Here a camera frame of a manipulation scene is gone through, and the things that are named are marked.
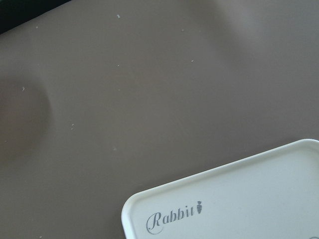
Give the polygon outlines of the beige rabbit tray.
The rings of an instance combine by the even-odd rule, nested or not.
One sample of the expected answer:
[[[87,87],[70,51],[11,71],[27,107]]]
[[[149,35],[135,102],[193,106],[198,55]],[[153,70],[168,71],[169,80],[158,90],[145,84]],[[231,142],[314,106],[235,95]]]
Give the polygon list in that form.
[[[319,142],[298,140],[134,194],[128,239],[316,239]]]

